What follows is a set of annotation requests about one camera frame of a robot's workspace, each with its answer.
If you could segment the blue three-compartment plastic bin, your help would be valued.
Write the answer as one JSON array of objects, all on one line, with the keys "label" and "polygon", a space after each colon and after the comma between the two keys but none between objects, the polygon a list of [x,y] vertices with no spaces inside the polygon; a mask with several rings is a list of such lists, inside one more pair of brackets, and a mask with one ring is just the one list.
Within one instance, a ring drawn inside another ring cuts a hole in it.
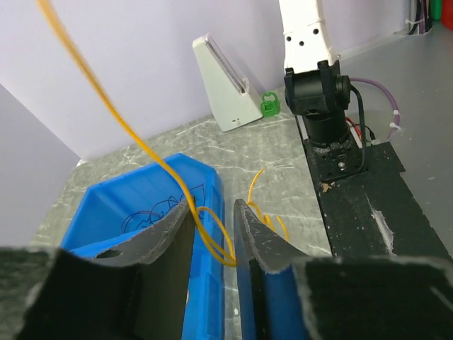
[{"label": "blue three-compartment plastic bin", "polygon": [[[183,178],[214,241],[224,238],[214,221],[224,219],[224,195],[217,172],[184,154],[167,163]],[[176,181],[150,164],[90,186],[66,231],[62,248],[93,258],[131,239],[164,218],[184,198]],[[239,200],[234,206],[234,246],[243,339],[306,339],[307,331],[290,261],[298,249],[263,225]],[[194,238],[185,309],[184,339],[225,339],[224,267]]]}]

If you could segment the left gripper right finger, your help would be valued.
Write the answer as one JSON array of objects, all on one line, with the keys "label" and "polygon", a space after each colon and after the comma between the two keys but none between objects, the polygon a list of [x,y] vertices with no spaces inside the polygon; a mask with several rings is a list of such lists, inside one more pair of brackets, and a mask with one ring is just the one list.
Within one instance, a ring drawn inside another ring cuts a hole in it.
[{"label": "left gripper right finger", "polygon": [[234,203],[244,339],[451,339],[452,262],[309,256]]}]

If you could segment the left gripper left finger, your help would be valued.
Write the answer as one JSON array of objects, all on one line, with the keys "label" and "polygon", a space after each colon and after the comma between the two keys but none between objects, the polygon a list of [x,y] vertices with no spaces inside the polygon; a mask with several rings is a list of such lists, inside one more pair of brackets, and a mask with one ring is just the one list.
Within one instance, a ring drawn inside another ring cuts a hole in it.
[{"label": "left gripper left finger", "polygon": [[59,250],[17,339],[181,339],[195,221],[186,200],[83,259]]}]

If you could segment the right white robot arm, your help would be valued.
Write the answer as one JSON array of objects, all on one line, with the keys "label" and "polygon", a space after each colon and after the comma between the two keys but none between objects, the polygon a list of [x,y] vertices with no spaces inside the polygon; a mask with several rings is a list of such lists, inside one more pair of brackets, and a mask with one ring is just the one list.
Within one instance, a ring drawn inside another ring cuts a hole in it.
[{"label": "right white robot arm", "polygon": [[285,39],[284,83],[287,106],[304,121],[309,141],[319,148],[343,143],[350,134],[345,110],[350,78],[326,30],[322,2],[280,0]]}]

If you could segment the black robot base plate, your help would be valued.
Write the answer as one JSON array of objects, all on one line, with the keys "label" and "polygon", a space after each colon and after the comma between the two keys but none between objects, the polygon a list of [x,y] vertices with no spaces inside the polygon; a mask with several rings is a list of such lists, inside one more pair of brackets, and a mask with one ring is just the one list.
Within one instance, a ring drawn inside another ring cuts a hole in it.
[{"label": "black robot base plate", "polygon": [[320,170],[332,161],[303,141],[306,160],[334,256],[451,256],[401,174],[405,171],[390,142],[367,148],[368,169],[328,182]]}]

